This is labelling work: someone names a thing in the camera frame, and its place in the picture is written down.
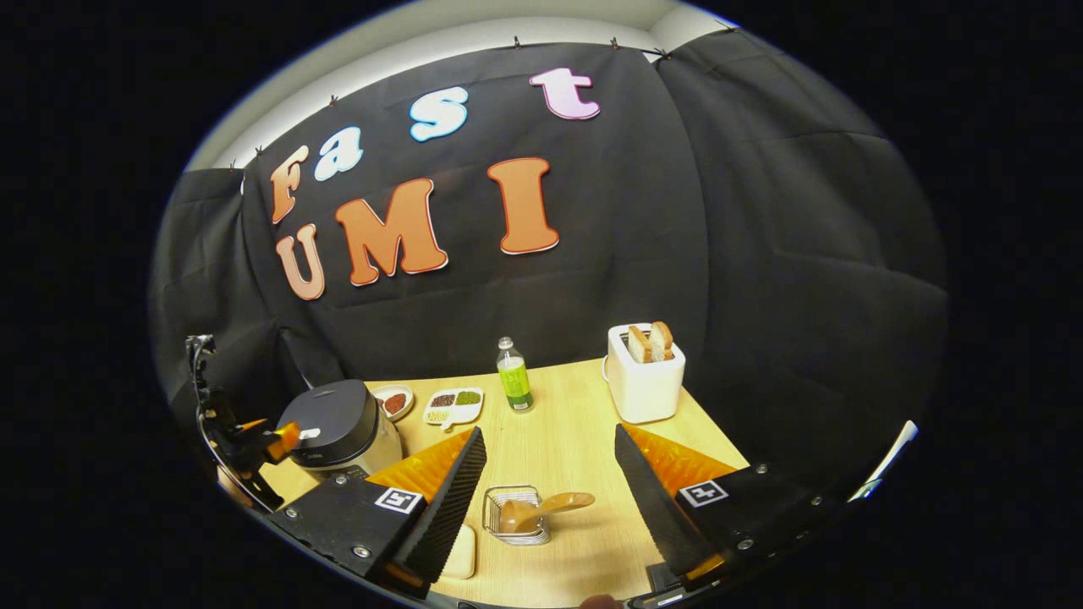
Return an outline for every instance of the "white letter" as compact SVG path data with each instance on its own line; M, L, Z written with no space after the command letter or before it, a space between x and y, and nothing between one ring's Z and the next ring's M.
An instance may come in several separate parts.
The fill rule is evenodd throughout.
M319 147L319 163L316 164L316 180L323 182L339 171L349 171L361 160L365 151L361 150L361 129L347 127L331 135Z

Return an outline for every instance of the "rice cooker lid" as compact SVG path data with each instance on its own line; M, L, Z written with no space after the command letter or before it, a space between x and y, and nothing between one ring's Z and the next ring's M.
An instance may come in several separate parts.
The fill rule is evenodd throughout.
M296 420L303 437L290 453L302 467L350 461L368 450L379 424L376 399L355 378L301 393L283 412L278 427Z

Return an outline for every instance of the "metal basket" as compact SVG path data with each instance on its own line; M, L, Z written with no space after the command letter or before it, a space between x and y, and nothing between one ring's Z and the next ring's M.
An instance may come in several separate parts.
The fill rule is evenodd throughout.
M494 537L510 545L540 545L548 542L549 522L545 516L538 519L540 523L534 531L525 533L500 532L500 507L510 500L538 505L542 503L542 495L538 494L537 489L529 484L506 484L490 488L485 491L485 501L482 504L481 518L485 530Z

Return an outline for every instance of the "bottle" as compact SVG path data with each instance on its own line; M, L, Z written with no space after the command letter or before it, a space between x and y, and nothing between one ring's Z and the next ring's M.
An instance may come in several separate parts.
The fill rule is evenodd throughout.
M500 373L500 384L508 404L516 412L529 411L534 405L531 381L526 378L526 360L512 347L511 338L505 336L496 344L500 354L496 358L496 371Z

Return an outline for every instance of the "spoon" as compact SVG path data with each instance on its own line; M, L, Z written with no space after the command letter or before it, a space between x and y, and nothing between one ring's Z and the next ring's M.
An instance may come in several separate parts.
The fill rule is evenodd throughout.
M510 500L500 506L501 533L525 533L538 528L537 519L558 511L578 509L595 503L590 493L560 493L533 506L524 501Z

